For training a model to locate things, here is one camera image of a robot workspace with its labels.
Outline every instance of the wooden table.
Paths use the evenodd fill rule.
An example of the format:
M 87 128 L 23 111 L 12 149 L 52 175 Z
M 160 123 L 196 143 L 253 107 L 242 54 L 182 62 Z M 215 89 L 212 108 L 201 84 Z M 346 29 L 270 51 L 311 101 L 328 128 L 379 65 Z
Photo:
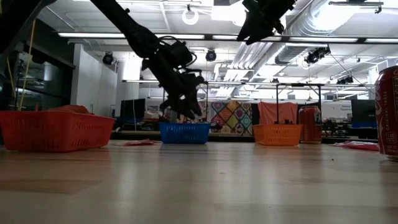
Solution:
M 6 223 L 397 223 L 398 163 L 326 145 L 0 151 Z

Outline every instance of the ductwork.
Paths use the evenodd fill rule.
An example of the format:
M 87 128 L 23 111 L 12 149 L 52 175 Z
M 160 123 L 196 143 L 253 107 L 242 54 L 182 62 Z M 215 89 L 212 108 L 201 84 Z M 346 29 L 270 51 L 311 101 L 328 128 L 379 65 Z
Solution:
M 297 20 L 285 31 L 285 35 L 308 36 L 308 35 L 329 35 L 341 25 L 343 25 L 356 12 L 357 7 L 354 6 L 330 6 L 331 0 L 313 0 L 304 10 Z M 308 47 L 295 47 L 291 45 L 275 43 L 267 51 L 265 60 L 266 64 L 287 65 L 293 62 L 299 55 L 304 53 Z M 273 76 L 277 72 L 278 67 L 267 73 L 267 76 Z

